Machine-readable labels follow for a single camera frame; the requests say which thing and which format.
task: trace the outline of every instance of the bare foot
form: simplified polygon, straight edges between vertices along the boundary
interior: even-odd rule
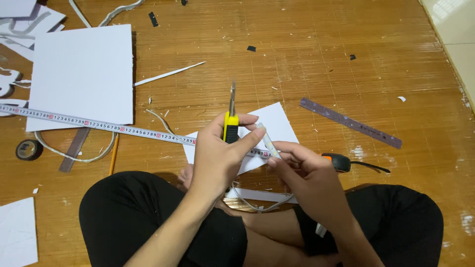
[[[185,169],[181,170],[180,175],[178,175],[178,180],[181,182],[177,187],[183,192],[188,191],[191,184],[191,179],[193,178],[193,164],[186,165]]]

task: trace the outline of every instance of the black rubber grip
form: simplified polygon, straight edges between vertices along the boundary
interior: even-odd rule
[[[238,126],[237,125],[228,125],[226,126],[226,143],[234,143],[238,140]]]

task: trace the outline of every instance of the yellow pencil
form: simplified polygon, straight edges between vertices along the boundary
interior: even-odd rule
[[[112,151],[111,167],[109,168],[109,175],[114,172],[115,156],[117,155],[117,147],[119,146],[119,134],[115,137],[114,150]]]

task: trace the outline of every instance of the measuring tape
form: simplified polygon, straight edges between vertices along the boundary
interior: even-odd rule
[[[10,114],[16,114],[16,115],[21,115],[25,117],[35,118],[35,119],[41,119],[41,120],[50,121],[50,122],[65,123],[65,124],[70,124],[70,125],[76,125],[79,127],[88,127],[92,129],[116,132],[119,134],[135,135],[139,137],[146,137],[150,139],[167,141],[167,142],[172,142],[172,143],[180,143],[180,144],[187,144],[187,145],[196,144],[196,138],[193,138],[193,137],[176,135],[180,139],[178,140],[175,136],[169,133],[163,133],[163,132],[131,127],[131,126],[126,126],[126,125],[121,125],[121,124],[105,123],[105,122],[100,122],[100,121],[95,121],[95,120],[89,120],[89,119],[84,119],[84,118],[68,116],[68,115],[34,110],[34,109],[29,109],[29,108],[24,108],[24,107],[0,104],[0,111],[5,112],[5,113],[10,113]],[[253,156],[253,157],[260,157],[264,159],[268,159],[272,156],[269,153],[269,151],[261,150],[257,148],[254,148],[251,151],[249,151],[247,155]]]

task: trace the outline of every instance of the fingernail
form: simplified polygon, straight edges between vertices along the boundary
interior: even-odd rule
[[[277,162],[276,162],[276,160],[273,159],[273,158],[269,158],[269,159],[267,160],[267,164],[268,164],[269,166],[271,166],[271,167],[276,167],[276,166],[277,166]]]
[[[264,137],[264,135],[266,134],[266,128],[265,127],[260,127],[256,130],[256,135],[259,137],[259,138],[262,138]]]

